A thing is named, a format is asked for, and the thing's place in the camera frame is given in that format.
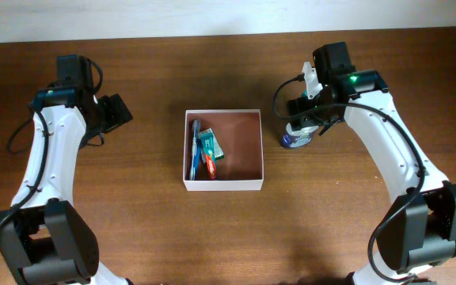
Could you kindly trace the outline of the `blue white toothbrush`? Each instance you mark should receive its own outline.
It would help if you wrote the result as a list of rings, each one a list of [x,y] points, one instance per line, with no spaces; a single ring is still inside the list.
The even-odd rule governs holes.
[[[189,179],[191,181],[195,180],[196,178],[196,140],[199,138],[199,133],[200,133],[200,121],[199,120],[193,120],[192,121],[192,162],[191,162],[191,168],[189,172]]]

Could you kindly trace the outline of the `red green toothpaste tube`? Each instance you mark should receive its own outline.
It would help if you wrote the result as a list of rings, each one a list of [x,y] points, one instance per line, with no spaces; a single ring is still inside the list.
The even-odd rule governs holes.
[[[215,145],[214,136],[210,132],[202,132],[200,140],[205,156],[207,171],[211,180],[216,179],[216,165],[215,165]]]

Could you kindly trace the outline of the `foam handwash pump bottle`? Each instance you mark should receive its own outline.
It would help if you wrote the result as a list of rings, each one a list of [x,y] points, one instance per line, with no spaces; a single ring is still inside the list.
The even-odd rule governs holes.
[[[294,149],[310,143],[316,133],[318,126],[304,127],[297,131],[292,129],[291,123],[285,127],[281,146],[287,149]]]

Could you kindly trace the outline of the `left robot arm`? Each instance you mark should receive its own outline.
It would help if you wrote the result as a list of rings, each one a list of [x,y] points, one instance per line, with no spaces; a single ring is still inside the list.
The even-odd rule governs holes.
[[[119,94],[97,98],[100,67],[57,58],[57,79],[31,102],[28,164],[11,206],[0,211],[0,253],[18,284],[129,284],[101,263],[94,232],[74,209],[78,152],[131,121]]]

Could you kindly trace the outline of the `blue disposable razor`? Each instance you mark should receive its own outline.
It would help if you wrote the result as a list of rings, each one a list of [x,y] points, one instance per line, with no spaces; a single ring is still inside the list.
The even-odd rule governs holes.
[[[203,145],[202,145],[202,140],[197,139],[196,140],[196,170],[200,168],[200,165],[203,163]]]

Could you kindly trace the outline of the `green white soap packet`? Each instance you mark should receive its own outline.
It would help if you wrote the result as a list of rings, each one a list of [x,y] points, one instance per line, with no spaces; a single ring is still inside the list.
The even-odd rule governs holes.
[[[224,152],[222,151],[222,148],[219,145],[219,142],[217,141],[217,139],[215,137],[215,133],[213,132],[213,130],[211,128],[208,128],[208,129],[202,131],[202,133],[212,134],[213,143],[214,143],[214,150],[215,150],[215,159],[216,160],[223,159],[224,158]]]

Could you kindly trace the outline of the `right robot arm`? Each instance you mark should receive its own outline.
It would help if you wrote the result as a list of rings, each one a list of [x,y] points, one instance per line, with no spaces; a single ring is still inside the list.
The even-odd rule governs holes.
[[[376,70],[357,70],[344,42],[313,52],[297,80],[304,93],[287,102],[282,144],[297,148],[346,123],[373,159],[391,206],[367,246],[367,264],[348,284],[417,284],[419,274],[456,257],[456,184],[421,150]]]

